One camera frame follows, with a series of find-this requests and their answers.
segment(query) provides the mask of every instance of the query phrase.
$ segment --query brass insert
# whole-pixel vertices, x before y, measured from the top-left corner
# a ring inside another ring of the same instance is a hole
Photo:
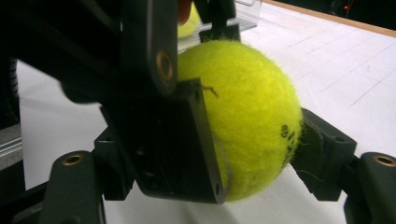
[[[165,50],[157,52],[157,69],[160,77],[169,82],[174,76],[174,68],[169,54]]]
[[[374,160],[388,167],[396,167],[396,160],[388,156],[374,156]]]
[[[84,156],[82,154],[75,154],[67,157],[62,161],[64,165],[76,165],[84,161]]]

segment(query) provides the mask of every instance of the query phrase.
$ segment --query wooden edge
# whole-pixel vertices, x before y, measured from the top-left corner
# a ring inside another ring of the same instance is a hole
[[[296,7],[296,6],[288,5],[288,4],[277,2],[277,1],[274,1],[274,0],[262,0],[262,1],[264,3],[266,3],[266,4],[270,4],[270,5],[277,6],[277,7],[283,7],[285,9],[289,9],[289,10],[292,10],[292,11],[297,11],[297,12],[304,13],[306,15],[310,15],[310,16],[314,16],[314,17],[318,17],[318,18],[321,18],[321,19],[324,19],[324,20],[335,21],[335,22],[338,22],[338,23],[342,23],[342,24],[345,24],[345,25],[353,26],[353,27],[360,28],[360,29],[363,29],[363,30],[375,32],[375,33],[378,33],[378,34],[381,34],[381,35],[388,35],[388,36],[396,37],[396,31],[390,30],[390,29],[387,29],[387,28],[374,26],[374,25],[363,23],[363,22],[359,22],[359,21],[348,20],[348,19],[345,19],[345,18],[332,16],[332,15],[325,14],[325,13],[318,12],[318,11],[314,11],[314,10],[311,10],[311,9],[306,9],[306,8],[303,8],[303,7]]]

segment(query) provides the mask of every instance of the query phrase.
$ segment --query white table surface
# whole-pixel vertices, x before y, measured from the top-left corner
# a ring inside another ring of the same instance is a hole
[[[259,26],[243,41],[273,59],[293,80],[302,106],[358,142],[356,155],[396,156],[396,39],[262,4]],[[47,181],[52,163],[92,150],[106,127],[99,105],[67,100],[56,80],[20,63],[21,127],[27,188]],[[318,202],[288,166],[263,193],[212,205],[144,196],[106,202],[107,223],[346,223],[343,194]]]

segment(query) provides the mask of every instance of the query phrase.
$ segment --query tennis ball felt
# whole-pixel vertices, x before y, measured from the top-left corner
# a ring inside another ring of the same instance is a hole
[[[301,134],[302,110],[288,77],[233,41],[181,53],[178,75],[201,79],[226,201],[262,191],[290,161]]]
[[[189,19],[183,25],[177,27],[177,38],[183,38],[191,35],[195,31],[199,23],[200,18],[198,11],[195,7],[195,4],[192,3]]]

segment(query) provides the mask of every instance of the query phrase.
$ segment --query yellow tennis ball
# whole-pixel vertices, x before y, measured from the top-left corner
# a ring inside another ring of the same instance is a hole
[[[226,201],[262,191],[290,161],[301,134],[302,110],[288,77],[233,41],[186,50],[178,75],[201,79]]]
[[[177,38],[183,38],[192,35],[200,21],[201,20],[199,18],[195,4],[192,3],[189,19],[183,25],[177,27]]]

